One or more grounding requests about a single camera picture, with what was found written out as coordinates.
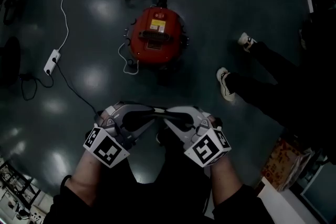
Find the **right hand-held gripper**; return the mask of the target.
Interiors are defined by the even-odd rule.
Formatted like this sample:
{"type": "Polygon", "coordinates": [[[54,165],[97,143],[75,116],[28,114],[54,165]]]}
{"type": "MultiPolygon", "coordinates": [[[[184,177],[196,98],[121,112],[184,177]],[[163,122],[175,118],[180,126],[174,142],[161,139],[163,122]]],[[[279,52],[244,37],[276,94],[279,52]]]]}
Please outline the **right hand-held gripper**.
{"type": "Polygon", "coordinates": [[[223,128],[213,129],[209,119],[210,113],[194,106],[174,106],[167,112],[177,113],[180,117],[166,118],[165,124],[183,142],[184,154],[200,167],[211,166],[225,156],[232,147],[225,137],[223,128]]]}

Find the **person's left hand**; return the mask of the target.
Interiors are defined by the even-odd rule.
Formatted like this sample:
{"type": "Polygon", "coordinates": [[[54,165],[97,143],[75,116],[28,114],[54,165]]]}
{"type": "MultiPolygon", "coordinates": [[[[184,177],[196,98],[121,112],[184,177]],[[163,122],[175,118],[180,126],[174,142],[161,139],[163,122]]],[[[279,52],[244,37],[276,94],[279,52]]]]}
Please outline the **person's left hand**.
{"type": "Polygon", "coordinates": [[[113,117],[110,116],[106,110],[98,111],[94,117],[94,120],[98,127],[102,127],[104,129],[115,126],[115,121],[113,120],[113,117]]]}

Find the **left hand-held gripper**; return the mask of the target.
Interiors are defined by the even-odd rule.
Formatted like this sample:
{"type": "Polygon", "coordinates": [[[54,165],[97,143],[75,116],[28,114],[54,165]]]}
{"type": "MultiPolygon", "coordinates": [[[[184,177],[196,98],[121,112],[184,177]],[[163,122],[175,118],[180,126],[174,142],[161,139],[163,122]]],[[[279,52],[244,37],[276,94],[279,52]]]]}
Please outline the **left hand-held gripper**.
{"type": "Polygon", "coordinates": [[[128,150],[155,121],[154,117],[127,119],[128,113],[167,113],[165,108],[130,101],[120,101],[105,110],[113,117],[115,126],[104,129],[94,122],[83,147],[108,168],[126,159],[130,155],[128,150]]]}

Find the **person's right hand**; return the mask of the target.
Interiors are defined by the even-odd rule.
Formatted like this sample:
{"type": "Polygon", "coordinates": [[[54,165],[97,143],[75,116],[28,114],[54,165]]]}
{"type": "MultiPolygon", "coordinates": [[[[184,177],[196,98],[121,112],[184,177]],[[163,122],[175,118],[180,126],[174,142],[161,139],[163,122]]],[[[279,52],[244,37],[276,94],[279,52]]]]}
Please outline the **person's right hand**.
{"type": "Polygon", "coordinates": [[[214,117],[213,115],[210,115],[207,118],[209,119],[213,129],[221,130],[223,128],[222,120],[219,117],[214,117]]]}

